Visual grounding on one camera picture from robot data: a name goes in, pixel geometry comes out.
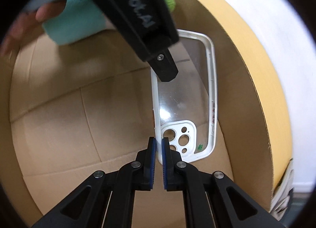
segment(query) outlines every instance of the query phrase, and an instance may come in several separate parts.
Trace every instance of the teal cloth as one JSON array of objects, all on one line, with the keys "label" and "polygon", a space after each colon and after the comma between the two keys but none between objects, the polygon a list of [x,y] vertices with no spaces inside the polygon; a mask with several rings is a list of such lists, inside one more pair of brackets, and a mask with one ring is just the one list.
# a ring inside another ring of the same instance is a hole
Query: teal cloth
[{"label": "teal cloth", "polygon": [[54,42],[64,45],[106,29],[106,18],[92,0],[67,0],[64,11],[42,27]]}]

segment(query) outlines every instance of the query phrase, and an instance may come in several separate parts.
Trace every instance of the white wall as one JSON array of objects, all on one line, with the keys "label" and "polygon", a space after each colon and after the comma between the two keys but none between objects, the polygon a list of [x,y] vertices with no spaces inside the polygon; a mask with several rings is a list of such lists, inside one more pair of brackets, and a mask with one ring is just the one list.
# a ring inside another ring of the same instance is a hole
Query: white wall
[{"label": "white wall", "polygon": [[254,31],[278,73],[291,120],[294,189],[312,191],[316,180],[315,44],[286,0],[226,1]]}]

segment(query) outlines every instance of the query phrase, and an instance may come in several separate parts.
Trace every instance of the cardboard box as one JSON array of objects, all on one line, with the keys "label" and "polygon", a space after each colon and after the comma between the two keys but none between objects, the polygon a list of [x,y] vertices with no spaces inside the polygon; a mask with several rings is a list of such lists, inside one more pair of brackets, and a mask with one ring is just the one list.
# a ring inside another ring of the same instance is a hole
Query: cardboard box
[{"label": "cardboard box", "polygon": [[[224,0],[176,3],[177,28],[204,33],[215,47],[216,146],[193,164],[223,171],[269,210],[292,156],[277,74]],[[0,181],[29,225],[95,170],[134,160],[154,135],[150,69],[116,31],[60,47],[41,35],[0,68]],[[133,227],[149,226],[185,227],[182,194],[163,190],[158,163],[154,190],[135,196]]]}]

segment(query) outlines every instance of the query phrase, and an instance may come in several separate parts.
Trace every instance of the screw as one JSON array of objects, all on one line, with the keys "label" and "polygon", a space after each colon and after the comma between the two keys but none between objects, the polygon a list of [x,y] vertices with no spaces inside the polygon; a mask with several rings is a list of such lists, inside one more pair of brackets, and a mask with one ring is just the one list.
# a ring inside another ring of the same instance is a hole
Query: screw
[{"label": "screw", "polygon": [[222,179],[224,177],[224,174],[221,172],[221,171],[216,171],[214,173],[214,176],[217,178],[217,179]]},{"label": "screw", "polygon": [[165,58],[165,56],[163,54],[159,54],[157,57],[158,61],[162,61]]},{"label": "screw", "polygon": [[95,177],[95,178],[101,178],[102,176],[103,176],[103,171],[95,171],[94,173],[93,173],[93,176]]},{"label": "screw", "polygon": [[177,163],[177,167],[179,167],[179,168],[185,168],[185,167],[186,167],[186,163],[183,162],[183,161],[179,161],[179,162]]},{"label": "screw", "polygon": [[134,168],[140,167],[140,162],[138,162],[138,161],[132,162],[132,167],[134,167]]}]

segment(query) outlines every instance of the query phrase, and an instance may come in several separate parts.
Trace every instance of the white baseboard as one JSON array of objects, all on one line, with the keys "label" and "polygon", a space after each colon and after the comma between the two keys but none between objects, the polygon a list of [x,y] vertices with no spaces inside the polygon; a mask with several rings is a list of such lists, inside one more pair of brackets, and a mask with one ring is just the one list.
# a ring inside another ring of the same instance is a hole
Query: white baseboard
[{"label": "white baseboard", "polygon": [[313,183],[313,182],[294,182],[293,188],[294,188],[294,192],[297,192],[297,193],[311,193],[315,188],[315,183]]}]

